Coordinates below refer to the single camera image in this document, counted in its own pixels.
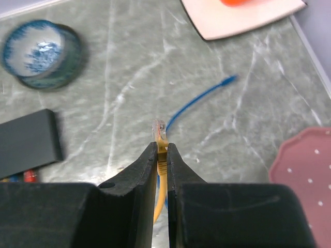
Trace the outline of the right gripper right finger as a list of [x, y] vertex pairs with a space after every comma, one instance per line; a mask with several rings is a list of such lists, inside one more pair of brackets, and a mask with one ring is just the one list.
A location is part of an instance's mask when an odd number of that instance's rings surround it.
[[211, 183], [168, 146], [170, 247], [316, 247], [293, 190], [271, 183]]

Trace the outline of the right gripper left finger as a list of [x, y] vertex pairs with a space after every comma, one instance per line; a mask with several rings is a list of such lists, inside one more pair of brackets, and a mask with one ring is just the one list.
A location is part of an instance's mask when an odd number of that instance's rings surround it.
[[1, 247], [151, 247], [157, 145], [100, 185], [1, 183]]

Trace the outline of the black network switch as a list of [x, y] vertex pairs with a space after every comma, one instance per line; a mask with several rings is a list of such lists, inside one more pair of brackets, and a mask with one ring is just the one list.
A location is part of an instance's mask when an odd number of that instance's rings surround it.
[[44, 109], [1, 124], [1, 178], [63, 160], [53, 111]]

